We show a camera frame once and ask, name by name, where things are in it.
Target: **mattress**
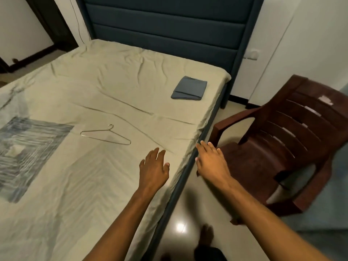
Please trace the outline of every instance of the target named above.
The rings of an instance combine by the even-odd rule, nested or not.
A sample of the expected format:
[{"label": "mattress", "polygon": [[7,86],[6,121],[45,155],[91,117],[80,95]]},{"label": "mattress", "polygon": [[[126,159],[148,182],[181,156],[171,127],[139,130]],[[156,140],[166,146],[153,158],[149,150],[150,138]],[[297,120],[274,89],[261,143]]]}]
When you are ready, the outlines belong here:
[{"label": "mattress", "polygon": [[[202,100],[173,100],[184,76]],[[138,187],[139,162],[166,149],[127,260],[139,259],[229,74],[218,67],[93,40],[0,89],[0,260],[81,260]],[[105,140],[80,135],[108,129]]]}]

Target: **clothes hanger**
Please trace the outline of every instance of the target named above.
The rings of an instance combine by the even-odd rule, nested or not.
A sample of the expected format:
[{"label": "clothes hanger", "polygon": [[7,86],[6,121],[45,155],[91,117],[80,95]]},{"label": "clothes hanger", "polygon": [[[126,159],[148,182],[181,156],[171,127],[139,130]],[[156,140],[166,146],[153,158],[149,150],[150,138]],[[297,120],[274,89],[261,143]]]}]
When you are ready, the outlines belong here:
[{"label": "clothes hanger", "polygon": [[[112,124],[110,124],[110,125],[108,125],[108,126],[111,126],[111,128],[105,129],[105,130],[88,130],[88,131],[81,131],[80,135],[81,135],[81,136],[88,137],[88,138],[97,139],[97,140],[100,140],[100,141],[105,141],[105,142],[109,142],[109,143],[114,143],[114,144],[120,144],[120,145],[130,145],[130,144],[131,144],[132,141],[129,140],[128,138],[125,138],[124,136],[121,136],[121,135],[119,135],[118,133],[115,133],[115,132],[111,131],[111,129],[113,128],[113,125],[112,125]],[[113,142],[113,141],[109,141],[109,140],[103,140],[103,139],[99,139],[99,138],[95,138],[95,137],[91,137],[91,136],[83,135],[83,134],[82,134],[83,132],[102,132],[102,131],[110,131],[111,133],[113,133],[113,134],[115,134],[115,135],[118,135],[118,136],[120,136],[120,137],[122,137],[122,138],[128,140],[128,141],[129,141],[129,144],[118,143],[118,142]]]}]

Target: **patterned square on bedsheet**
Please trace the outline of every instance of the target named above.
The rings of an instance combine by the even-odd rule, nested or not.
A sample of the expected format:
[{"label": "patterned square on bedsheet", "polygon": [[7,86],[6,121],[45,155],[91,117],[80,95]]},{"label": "patterned square on bedsheet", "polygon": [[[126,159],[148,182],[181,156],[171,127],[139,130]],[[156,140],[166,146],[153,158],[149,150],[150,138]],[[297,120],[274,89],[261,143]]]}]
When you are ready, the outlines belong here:
[{"label": "patterned square on bedsheet", "polygon": [[17,203],[73,126],[14,117],[0,129],[0,196]]}]

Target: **white wall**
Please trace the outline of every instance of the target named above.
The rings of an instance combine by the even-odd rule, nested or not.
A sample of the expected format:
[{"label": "white wall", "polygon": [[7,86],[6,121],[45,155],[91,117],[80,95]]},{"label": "white wall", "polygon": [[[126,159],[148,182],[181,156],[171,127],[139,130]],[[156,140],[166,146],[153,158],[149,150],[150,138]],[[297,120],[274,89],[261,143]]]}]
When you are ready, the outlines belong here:
[{"label": "white wall", "polygon": [[348,0],[301,0],[250,103],[263,105],[292,74],[337,90],[348,83]]},{"label": "white wall", "polygon": [[49,46],[52,40],[26,0],[0,0],[0,57],[25,59]]},{"label": "white wall", "polygon": [[79,46],[89,41],[88,31],[76,0],[54,0]]},{"label": "white wall", "polygon": [[276,50],[300,0],[264,0],[247,51],[260,50],[257,61],[243,59],[232,95],[249,99]]}]

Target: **person's left hand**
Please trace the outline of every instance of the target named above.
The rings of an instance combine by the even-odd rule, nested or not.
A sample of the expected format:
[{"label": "person's left hand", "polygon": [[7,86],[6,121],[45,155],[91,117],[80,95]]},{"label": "person's left hand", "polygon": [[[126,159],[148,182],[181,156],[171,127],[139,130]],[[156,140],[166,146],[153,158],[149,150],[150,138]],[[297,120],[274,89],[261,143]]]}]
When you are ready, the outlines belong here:
[{"label": "person's left hand", "polygon": [[139,188],[142,192],[154,196],[169,178],[169,163],[164,163],[165,150],[151,150],[140,164]]}]

